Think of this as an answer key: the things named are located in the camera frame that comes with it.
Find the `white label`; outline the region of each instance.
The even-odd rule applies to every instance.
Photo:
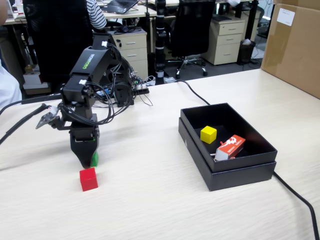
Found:
[[[86,83],[87,83],[87,80],[80,80],[79,81],[79,84],[82,84],[82,85],[86,85]]]
[[[294,18],[295,18],[295,14],[296,13],[294,11],[289,11],[289,10],[280,8],[277,22],[291,27],[292,22],[294,21]]]

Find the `yellow block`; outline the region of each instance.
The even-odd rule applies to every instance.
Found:
[[[211,144],[217,138],[217,129],[206,126],[200,132],[200,139],[207,144]]]

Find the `laptop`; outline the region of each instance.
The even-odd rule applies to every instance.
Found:
[[[101,9],[107,13],[124,14],[137,3],[137,0],[112,0]]]

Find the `red block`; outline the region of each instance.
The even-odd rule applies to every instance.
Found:
[[[98,187],[96,170],[94,167],[84,169],[80,171],[80,182],[82,190],[88,191],[91,189],[96,189]]]

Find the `trash can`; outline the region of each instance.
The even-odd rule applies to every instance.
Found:
[[[250,45],[243,45],[244,41],[242,40],[240,43],[240,49],[238,54],[238,64],[247,64],[251,61],[251,56],[254,51],[254,48],[256,46],[256,43],[254,41],[251,41]]]

